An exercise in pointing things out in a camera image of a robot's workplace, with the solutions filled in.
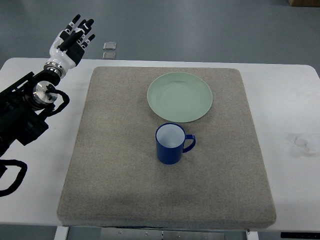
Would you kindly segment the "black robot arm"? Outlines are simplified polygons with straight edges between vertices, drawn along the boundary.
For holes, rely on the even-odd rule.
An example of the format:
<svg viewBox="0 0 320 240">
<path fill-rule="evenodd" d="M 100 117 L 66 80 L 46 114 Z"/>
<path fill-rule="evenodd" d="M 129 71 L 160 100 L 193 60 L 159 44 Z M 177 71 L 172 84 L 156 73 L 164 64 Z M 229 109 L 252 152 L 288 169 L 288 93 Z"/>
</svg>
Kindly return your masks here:
<svg viewBox="0 0 320 240">
<path fill-rule="evenodd" d="M 0 154 L 14 141 L 26 146 L 48 128 L 46 118 L 60 113 L 70 102 L 57 89 L 62 79 L 56 69 L 28 73 L 0 93 Z"/>
</svg>

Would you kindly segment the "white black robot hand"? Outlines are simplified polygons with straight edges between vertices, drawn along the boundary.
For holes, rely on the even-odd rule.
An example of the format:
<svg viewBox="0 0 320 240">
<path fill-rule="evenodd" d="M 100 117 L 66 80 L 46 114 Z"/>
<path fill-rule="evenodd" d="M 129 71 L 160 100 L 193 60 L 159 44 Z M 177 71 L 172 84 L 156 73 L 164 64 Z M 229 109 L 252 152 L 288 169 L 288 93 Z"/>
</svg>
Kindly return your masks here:
<svg viewBox="0 0 320 240">
<path fill-rule="evenodd" d="M 81 15 L 77 14 L 57 35 L 49 50 L 50 58 L 43 67 L 44 70 L 54 71 L 61 79 L 80 63 L 86 48 L 95 38 L 91 34 L 94 20 L 80 18 Z"/>
</svg>

